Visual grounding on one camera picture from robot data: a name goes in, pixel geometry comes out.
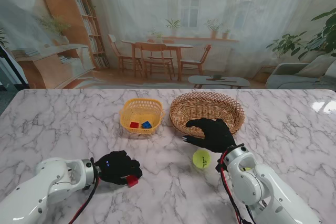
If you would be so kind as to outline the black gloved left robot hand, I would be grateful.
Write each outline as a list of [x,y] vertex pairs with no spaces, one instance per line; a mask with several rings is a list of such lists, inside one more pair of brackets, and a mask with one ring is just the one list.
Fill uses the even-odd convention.
[[116,185],[132,187],[143,175],[140,163],[126,151],[110,152],[96,161],[95,166],[101,180]]

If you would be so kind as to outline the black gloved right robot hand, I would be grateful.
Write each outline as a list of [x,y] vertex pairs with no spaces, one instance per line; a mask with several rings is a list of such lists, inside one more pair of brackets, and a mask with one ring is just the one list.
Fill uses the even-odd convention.
[[229,127],[222,119],[196,119],[186,123],[186,127],[198,127],[204,133],[204,139],[186,135],[183,141],[195,146],[205,148],[214,153],[224,153],[230,146],[236,146]]

